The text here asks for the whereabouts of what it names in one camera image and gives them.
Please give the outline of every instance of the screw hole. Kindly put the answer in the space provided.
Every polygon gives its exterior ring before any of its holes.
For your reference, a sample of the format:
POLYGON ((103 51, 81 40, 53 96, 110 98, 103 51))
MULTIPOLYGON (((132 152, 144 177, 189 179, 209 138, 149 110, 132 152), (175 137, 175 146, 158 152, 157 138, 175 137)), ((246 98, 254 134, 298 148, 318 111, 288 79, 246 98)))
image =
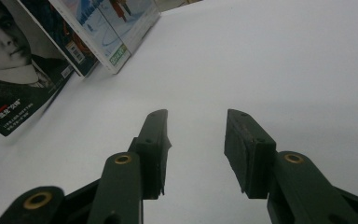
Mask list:
POLYGON ((25 209, 34 210, 45 206, 48 202, 50 202, 51 198, 52 198, 52 194, 50 192, 48 191, 39 192, 29 197, 27 200, 25 200, 22 206, 25 209))
POLYGON ((120 224, 121 218, 118 214, 114 213, 107 217, 103 224, 120 224))
POLYGON ((131 156, 123 155, 119 156, 115 159, 116 164, 126 164, 131 161, 131 156))
POLYGON ((328 219, 334 224, 348 224, 348 222, 344 218, 335 214, 331 214, 330 216, 328 216, 328 219))
POLYGON ((304 159, 296 154, 286 154, 284 155, 284 158, 291 163, 300 164, 304 162, 304 159))

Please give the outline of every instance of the white table surface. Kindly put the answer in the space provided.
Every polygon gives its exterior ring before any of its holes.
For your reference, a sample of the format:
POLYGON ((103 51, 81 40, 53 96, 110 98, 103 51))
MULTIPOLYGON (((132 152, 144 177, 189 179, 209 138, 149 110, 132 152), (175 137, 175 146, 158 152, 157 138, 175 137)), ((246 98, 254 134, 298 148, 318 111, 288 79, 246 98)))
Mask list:
POLYGON ((229 108, 358 195, 358 0, 204 0, 162 13, 119 75, 73 77, 43 116, 0 135, 0 216, 29 189, 70 193, 99 178, 161 108, 166 195, 145 201, 145 224, 270 223, 223 154, 229 108))

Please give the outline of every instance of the book spine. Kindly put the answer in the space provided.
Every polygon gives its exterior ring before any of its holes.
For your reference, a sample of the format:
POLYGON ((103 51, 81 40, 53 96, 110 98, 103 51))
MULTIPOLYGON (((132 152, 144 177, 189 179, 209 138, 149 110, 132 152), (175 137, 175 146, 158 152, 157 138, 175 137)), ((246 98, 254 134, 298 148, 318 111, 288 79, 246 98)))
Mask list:
POLYGON ((63 52, 63 50, 60 48, 60 46, 54 41, 53 38, 51 38, 51 36, 48 34, 48 32, 45 30, 45 28, 43 27, 42 24, 40 24, 40 22, 34 17, 34 14, 32 14, 28 8, 22 3, 21 0, 17 0, 17 2, 19 3, 20 6, 22 6, 22 8, 24 9, 24 11, 26 11, 28 13, 28 15, 33 19, 34 23, 36 23, 40 29, 43 31, 43 33, 48 37, 48 39, 51 41, 51 43, 54 44, 54 46, 57 48, 57 50, 60 51, 60 53, 65 57, 66 61, 68 61, 68 63, 70 63, 72 65, 72 67, 75 68, 77 74, 81 77, 83 77, 84 75, 80 72, 80 70, 78 70, 77 66, 72 63, 71 59, 65 54, 65 52, 63 52))
POLYGON ((112 74, 117 74, 119 68, 114 67, 110 61, 103 55, 103 52, 99 50, 99 47, 95 43, 89 34, 87 34, 80 23, 74 18, 71 11, 60 0, 48 0, 55 9, 61 14, 66 22, 72 27, 77 35, 83 40, 83 42, 89 47, 91 52, 100 61, 100 63, 112 74))

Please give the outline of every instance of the book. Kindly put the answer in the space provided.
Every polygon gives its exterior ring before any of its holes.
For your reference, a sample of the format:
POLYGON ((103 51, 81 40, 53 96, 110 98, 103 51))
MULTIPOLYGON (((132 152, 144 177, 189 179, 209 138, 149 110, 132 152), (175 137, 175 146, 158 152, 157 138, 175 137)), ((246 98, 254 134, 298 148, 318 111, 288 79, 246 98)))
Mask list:
POLYGON ((17 1, 0 1, 0 134, 8 136, 74 69, 17 1))
POLYGON ((117 74, 131 54, 98 9, 102 0, 49 0, 108 72, 117 74))
POLYGON ((98 64, 98 60, 54 6, 48 0, 18 1, 62 51, 76 72, 82 77, 88 76, 98 64))
POLYGON ((98 6, 133 54, 160 13, 153 0, 103 0, 98 6))

